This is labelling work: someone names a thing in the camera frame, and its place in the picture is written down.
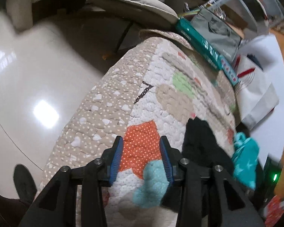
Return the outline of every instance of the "black slipper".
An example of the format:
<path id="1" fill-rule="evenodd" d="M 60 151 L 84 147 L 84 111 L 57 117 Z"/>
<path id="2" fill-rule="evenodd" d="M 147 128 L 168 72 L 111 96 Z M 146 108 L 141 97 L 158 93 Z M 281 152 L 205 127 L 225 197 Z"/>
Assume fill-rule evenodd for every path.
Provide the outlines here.
<path id="1" fill-rule="evenodd" d="M 29 170 L 21 164 L 14 169 L 14 184 L 20 200 L 32 203 L 37 193 L 37 187 Z"/>

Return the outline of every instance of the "quilted blanket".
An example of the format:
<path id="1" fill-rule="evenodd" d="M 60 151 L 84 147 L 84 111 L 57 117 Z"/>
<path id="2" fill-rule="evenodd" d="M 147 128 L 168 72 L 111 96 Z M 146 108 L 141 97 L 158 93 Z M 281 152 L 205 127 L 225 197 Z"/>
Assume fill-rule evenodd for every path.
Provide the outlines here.
<path id="1" fill-rule="evenodd" d="M 144 31 L 145 40 L 91 88 L 54 146 L 39 187 L 43 189 L 61 166 L 84 166 L 101 157 L 117 135 L 124 137 L 117 179 L 102 190 L 108 226 L 175 226 L 177 214 L 160 207 L 168 182 L 159 139 L 166 135 L 181 151 L 189 118 L 206 120 L 219 146 L 233 154 L 235 120 L 229 106 L 235 103 L 234 95 L 228 100 L 232 93 L 224 90 L 227 97 L 221 98 L 199 64 L 199 54 L 184 38 L 159 34 Z M 80 197 L 79 188 L 77 226 Z"/>

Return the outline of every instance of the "white tiled floor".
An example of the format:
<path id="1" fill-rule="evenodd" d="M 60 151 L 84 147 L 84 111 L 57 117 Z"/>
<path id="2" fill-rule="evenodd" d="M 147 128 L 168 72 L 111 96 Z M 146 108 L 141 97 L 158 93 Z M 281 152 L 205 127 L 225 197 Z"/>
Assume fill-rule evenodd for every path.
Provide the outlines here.
<path id="1" fill-rule="evenodd" d="M 126 24 L 53 18 L 18 35 L 0 13 L 0 194 L 17 197 L 17 163 L 30 169 L 38 185 L 61 130 L 115 63 L 102 55 L 113 50 Z M 131 42 L 135 33 L 129 34 Z"/>

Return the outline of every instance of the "teal fabric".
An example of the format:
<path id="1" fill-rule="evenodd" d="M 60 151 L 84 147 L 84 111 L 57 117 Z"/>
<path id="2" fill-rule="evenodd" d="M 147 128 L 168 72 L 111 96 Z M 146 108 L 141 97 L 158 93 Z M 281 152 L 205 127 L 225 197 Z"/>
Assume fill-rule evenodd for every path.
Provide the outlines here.
<path id="1" fill-rule="evenodd" d="M 235 147 L 231 159 L 235 167 L 233 176 L 245 186 L 255 189 L 259 146 L 253 138 L 246 138 L 243 132 L 237 133 L 233 142 Z"/>
<path id="2" fill-rule="evenodd" d="M 169 184 L 162 160 L 148 162 L 143 178 L 144 184 L 133 193 L 133 203 L 142 208 L 159 206 Z"/>

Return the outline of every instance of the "gray bag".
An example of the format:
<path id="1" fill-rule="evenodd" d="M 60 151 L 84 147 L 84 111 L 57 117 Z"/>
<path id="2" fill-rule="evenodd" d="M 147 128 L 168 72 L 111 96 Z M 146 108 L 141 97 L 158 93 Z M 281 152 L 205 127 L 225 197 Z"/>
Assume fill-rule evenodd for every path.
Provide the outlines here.
<path id="1" fill-rule="evenodd" d="M 241 37 L 233 29 L 207 9 L 202 9 L 192 19 L 191 25 L 232 63 L 241 42 Z"/>

